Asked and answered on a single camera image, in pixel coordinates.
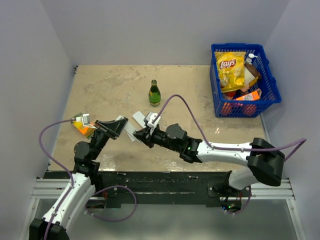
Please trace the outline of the white battery cover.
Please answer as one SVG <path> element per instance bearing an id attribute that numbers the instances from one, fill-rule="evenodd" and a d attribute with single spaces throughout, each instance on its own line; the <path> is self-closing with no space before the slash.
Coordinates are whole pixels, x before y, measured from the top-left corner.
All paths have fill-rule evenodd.
<path id="1" fill-rule="evenodd" d="M 127 135 L 128 135 L 128 137 L 130 138 L 130 140 L 131 140 L 132 142 L 134 142 L 134 141 L 137 140 L 132 133 L 128 132 Z"/>

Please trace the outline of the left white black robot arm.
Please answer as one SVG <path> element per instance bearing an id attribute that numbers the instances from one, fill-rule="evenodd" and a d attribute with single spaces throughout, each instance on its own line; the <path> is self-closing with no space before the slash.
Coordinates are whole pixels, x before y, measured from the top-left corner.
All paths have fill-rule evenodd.
<path id="1" fill-rule="evenodd" d="M 97 120 L 89 142 L 80 141 L 74 146 L 73 171 L 66 170 L 70 180 L 51 209 L 29 225 L 30 240 L 68 240 L 69 231 L 76 218 L 84 210 L 91 196 L 99 196 L 104 190 L 100 163 L 96 159 L 109 139 L 117 139 L 128 119 Z"/>

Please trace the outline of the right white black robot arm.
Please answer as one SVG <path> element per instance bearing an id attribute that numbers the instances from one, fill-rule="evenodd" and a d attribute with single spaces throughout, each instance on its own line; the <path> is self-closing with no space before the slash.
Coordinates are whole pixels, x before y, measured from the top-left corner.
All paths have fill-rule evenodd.
<path id="1" fill-rule="evenodd" d="M 134 137 L 149 148 L 159 145 L 179 153 L 187 163 L 222 162 L 240 165 L 223 183 L 223 192 L 230 197 L 255 183 L 278 187 L 282 181 L 285 155 L 263 138 L 241 144 L 206 143 L 202 139 L 188 136 L 177 123 L 165 131 L 145 127 L 136 131 Z"/>

